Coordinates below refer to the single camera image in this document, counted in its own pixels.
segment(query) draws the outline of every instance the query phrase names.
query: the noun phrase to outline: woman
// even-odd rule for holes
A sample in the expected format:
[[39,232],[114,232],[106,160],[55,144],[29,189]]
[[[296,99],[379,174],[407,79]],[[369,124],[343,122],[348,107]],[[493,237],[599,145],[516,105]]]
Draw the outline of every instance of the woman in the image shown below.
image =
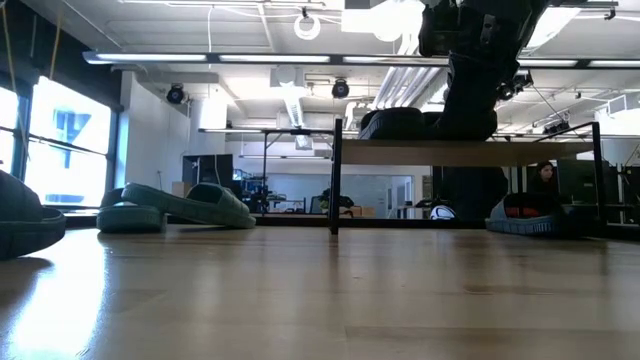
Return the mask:
[[549,161],[541,162],[536,166],[536,173],[529,181],[527,192],[538,194],[549,194],[557,197],[558,184],[554,175],[553,164]]

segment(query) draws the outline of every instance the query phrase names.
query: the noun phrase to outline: green slide sandal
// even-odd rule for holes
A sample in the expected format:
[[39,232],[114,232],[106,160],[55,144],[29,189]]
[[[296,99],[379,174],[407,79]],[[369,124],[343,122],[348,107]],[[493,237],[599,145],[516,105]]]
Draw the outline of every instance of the green slide sandal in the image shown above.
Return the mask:
[[48,248],[64,237],[66,219],[43,207],[38,195],[0,170],[0,260]]
[[125,186],[122,198],[202,224],[240,229],[250,229],[256,224],[256,219],[251,217],[245,204],[230,190],[215,184],[200,183],[183,199],[150,186],[130,183]]
[[97,228],[104,233],[161,232],[164,214],[152,206],[124,204],[123,190],[111,190],[104,195],[96,218]]

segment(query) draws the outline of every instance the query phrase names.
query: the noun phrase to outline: security camera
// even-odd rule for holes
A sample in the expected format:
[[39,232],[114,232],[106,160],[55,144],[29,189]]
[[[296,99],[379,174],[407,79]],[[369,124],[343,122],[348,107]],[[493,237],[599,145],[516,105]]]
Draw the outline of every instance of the security camera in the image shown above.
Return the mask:
[[331,95],[336,99],[344,99],[349,96],[349,85],[347,85],[347,80],[336,79],[336,83],[333,85],[333,89],[331,90]]
[[183,84],[171,85],[171,90],[167,93],[167,101],[174,105],[181,105],[187,102],[188,96],[184,92]]

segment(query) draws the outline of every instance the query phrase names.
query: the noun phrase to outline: white ceiling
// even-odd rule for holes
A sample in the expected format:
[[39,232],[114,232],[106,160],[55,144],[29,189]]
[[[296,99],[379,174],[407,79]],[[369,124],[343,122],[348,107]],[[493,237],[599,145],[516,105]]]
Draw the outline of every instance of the white ceiling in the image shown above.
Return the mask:
[[[56,18],[58,1],[23,0],[34,10],[52,20]],[[64,29],[98,50],[124,51],[208,51],[207,8],[176,8],[152,4],[123,4],[117,0],[66,0]],[[619,0],[618,17],[640,17],[640,1]],[[238,9],[257,15],[254,9]],[[273,10],[266,14],[291,15],[296,10]],[[605,12],[589,12],[588,15]],[[337,11],[325,13],[337,16]],[[343,33],[340,26],[322,22],[320,35],[305,41],[293,31],[295,18],[269,18],[270,46],[260,18],[247,17],[214,9],[211,13],[212,51],[214,52],[279,52],[279,53],[395,53],[398,43],[379,41],[372,34]],[[640,58],[640,22],[614,19],[573,20],[554,39],[537,49],[534,56],[593,56]],[[172,65],[149,68],[152,74],[163,72],[216,72],[227,84],[244,109],[243,116],[274,118],[284,111],[284,103],[276,99],[259,99],[269,87],[270,66]],[[347,101],[331,99],[331,83],[345,77],[351,87],[350,96],[375,96],[387,72],[383,67],[304,68],[307,78],[314,79],[313,97],[303,99],[307,112],[343,114]],[[583,97],[605,96],[612,92],[640,88],[638,71],[534,71],[535,85],[555,110],[570,108],[576,118],[588,118],[590,110],[601,102],[576,100],[575,90]],[[195,86],[195,93],[206,93],[206,85]],[[527,91],[514,102],[498,109],[502,123],[527,124],[553,114],[536,92]]]

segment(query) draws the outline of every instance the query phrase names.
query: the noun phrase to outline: hardwood floor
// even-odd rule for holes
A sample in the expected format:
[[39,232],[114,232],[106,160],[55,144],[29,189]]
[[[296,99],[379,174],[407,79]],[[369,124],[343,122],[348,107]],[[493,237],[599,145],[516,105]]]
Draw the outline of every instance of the hardwood floor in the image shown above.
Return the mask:
[[2,359],[639,359],[640,247],[485,231],[70,231],[0,263]]

